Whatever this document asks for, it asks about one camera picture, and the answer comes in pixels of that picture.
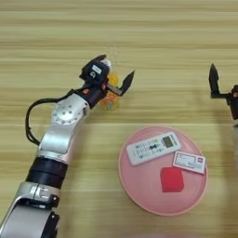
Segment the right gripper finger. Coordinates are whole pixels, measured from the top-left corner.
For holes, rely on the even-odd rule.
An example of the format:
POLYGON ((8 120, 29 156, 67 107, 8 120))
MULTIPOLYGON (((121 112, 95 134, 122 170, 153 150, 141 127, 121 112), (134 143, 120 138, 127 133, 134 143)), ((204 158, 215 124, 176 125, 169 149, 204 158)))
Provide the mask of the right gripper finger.
POLYGON ((218 71, 214 64, 211 64, 209 71, 209 84, 211 90, 211 97, 218 98, 219 97, 219 89, 218 89, 218 71))

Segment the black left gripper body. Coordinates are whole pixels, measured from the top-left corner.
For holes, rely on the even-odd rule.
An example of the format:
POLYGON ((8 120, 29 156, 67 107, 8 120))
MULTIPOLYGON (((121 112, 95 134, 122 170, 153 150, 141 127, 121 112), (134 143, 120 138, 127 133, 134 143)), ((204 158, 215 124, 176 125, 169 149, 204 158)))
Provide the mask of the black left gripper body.
POLYGON ((117 104, 121 89, 110 84, 101 86, 86 86, 76 90, 76 94, 83 98, 93 109, 100 101, 103 106, 117 104))

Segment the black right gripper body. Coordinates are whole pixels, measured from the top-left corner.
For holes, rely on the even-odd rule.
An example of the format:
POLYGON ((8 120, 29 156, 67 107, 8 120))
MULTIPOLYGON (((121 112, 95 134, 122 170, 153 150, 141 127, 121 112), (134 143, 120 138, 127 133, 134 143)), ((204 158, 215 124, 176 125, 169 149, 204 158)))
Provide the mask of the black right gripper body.
POLYGON ((230 93, 220 93, 217 88, 211 90, 212 99, 225 99, 231 109, 234 120, 238 119, 238 85, 235 85, 230 93))

